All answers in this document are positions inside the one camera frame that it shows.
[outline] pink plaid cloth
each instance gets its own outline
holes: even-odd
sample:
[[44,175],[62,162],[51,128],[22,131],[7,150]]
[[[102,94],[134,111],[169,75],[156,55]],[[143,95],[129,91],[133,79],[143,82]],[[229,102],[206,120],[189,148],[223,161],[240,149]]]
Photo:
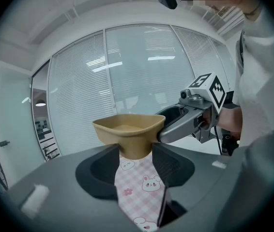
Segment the pink plaid cloth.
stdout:
[[153,166],[152,152],[140,160],[120,156],[115,186],[122,211],[141,230],[157,230],[165,186]]

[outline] black and white marker cube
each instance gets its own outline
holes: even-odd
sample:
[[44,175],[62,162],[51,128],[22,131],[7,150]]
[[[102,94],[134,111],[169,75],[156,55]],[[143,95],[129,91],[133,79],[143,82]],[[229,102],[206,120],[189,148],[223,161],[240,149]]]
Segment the black and white marker cube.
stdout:
[[217,113],[220,113],[226,98],[226,92],[215,73],[200,75],[186,87],[192,95],[198,94],[205,100],[212,102]]

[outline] tan paper cup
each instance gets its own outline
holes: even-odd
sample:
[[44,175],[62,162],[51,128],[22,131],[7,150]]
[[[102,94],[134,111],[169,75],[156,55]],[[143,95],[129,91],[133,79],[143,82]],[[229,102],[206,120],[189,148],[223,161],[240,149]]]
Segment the tan paper cup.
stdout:
[[95,120],[93,125],[100,141],[120,144],[122,156],[137,160],[151,152],[164,121],[162,115],[120,114]]

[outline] pink flower print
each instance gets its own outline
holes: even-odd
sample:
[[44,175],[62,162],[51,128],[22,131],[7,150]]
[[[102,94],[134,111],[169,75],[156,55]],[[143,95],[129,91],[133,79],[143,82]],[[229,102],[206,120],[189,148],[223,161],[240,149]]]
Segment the pink flower print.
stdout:
[[124,190],[124,195],[125,195],[125,196],[132,195],[132,193],[133,193],[133,189],[129,189],[129,188],[128,188],[128,189],[125,189],[125,190]]

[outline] person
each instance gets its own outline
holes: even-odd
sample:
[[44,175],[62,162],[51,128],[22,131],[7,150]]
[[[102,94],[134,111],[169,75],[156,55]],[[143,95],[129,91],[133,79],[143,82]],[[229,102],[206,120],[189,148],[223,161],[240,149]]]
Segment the person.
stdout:
[[[260,0],[203,0],[206,5],[237,6],[245,16],[236,44],[233,103],[222,108],[218,126],[241,132],[240,146],[274,131],[274,22]],[[209,113],[204,119],[209,122]]]

